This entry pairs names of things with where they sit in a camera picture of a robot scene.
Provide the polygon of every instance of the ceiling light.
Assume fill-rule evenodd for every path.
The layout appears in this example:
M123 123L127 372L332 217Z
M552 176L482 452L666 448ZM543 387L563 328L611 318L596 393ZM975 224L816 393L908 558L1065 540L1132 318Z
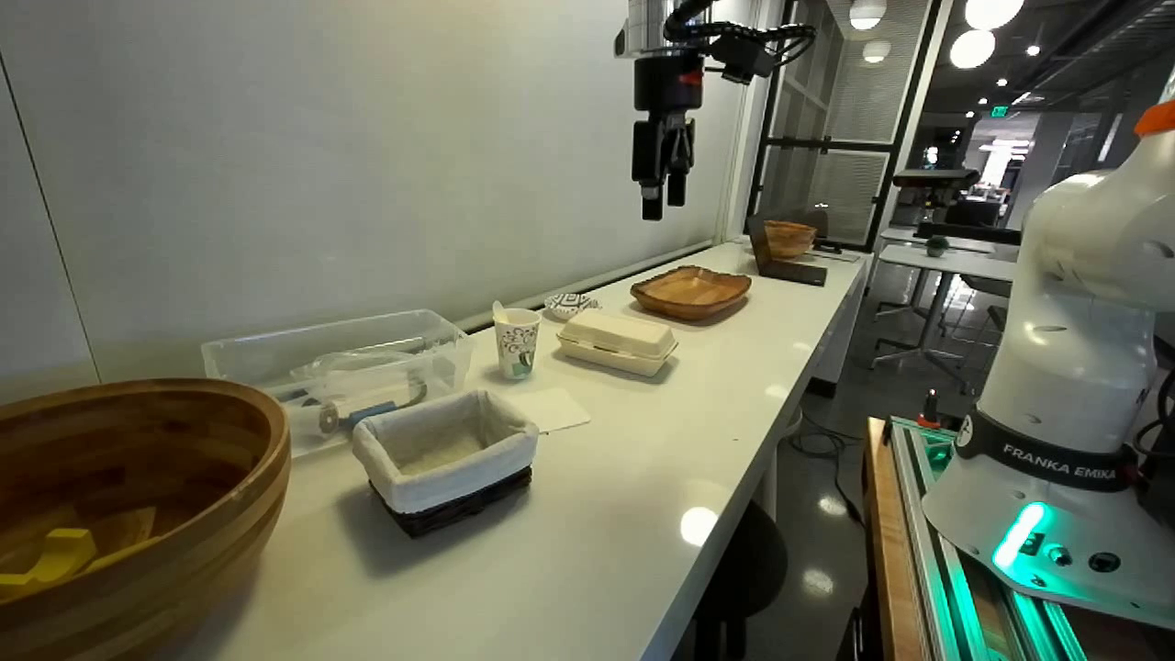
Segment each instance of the ceiling light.
M855 0L847 6L847 26L868 33L868 31L881 26L881 15L885 15L885 0Z
M1002 31L1022 15L1024 0L966 0L966 26L973 31Z
M951 67L955 70L975 70L975 67L983 67L992 60L992 50L995 50L995 33L966 31L951 45Z
M868 60L868 67L876 67L890 54L890 39L871 39L860 54Z

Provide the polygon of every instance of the ceiling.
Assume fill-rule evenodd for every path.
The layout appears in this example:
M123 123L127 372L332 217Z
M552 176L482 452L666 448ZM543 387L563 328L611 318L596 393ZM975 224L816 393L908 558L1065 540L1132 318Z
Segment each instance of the ceiling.
M1016 110L1097 110L1112 105L1115 78L1132 67L1165 60L1175 61L1175 0L1024 0L1024 12L995 31L995 54L979 70L955 70L948 50L966 31L966 0L955 0L944 50L934 74L923 124L966 124L975 100L1013 102L1024 93L1032 102Z

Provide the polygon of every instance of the paper cup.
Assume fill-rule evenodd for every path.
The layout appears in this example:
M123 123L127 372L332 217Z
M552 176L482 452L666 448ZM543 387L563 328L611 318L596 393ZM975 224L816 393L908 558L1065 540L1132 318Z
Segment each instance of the paper cup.
M494 310L500 372L507 381L525 381L536 366L538 315L530 310Z

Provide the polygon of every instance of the white counter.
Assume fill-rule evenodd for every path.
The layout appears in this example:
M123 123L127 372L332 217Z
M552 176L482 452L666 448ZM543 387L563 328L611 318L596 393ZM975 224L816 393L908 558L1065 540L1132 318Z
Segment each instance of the white counter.
M716 246L682 265L749 273L754 256ZM559 323L546 318L536 377L500 387L492 336L475 336L470 387L559 387L590 422L538 441L525 496L421 540L393 526L349 448L299 460L257 575L182 657L667 657L776 452L776 414L802 395L863 273L863 256L821 265L825 285L756 276L729 318L672 323L679 362L666 381L552 358ZM647 276L590 299L641 315L629 285ZM682 540L695 506L720 515L702 548Z

